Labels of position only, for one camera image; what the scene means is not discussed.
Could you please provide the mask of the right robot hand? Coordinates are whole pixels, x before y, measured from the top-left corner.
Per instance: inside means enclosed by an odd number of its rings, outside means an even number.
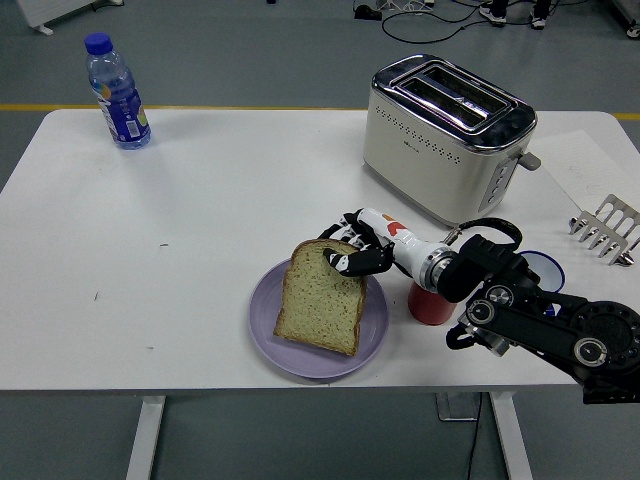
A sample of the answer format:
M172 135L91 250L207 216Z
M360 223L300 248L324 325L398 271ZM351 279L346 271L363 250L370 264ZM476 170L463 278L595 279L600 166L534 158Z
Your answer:
M356 248L348 254L332 247L324 251L329 264L343 276L374 275L397 266L419 287L431 292L437 290L439 276L454 257L446 244L422 241L399 221L373 208L343 214L320 237Z

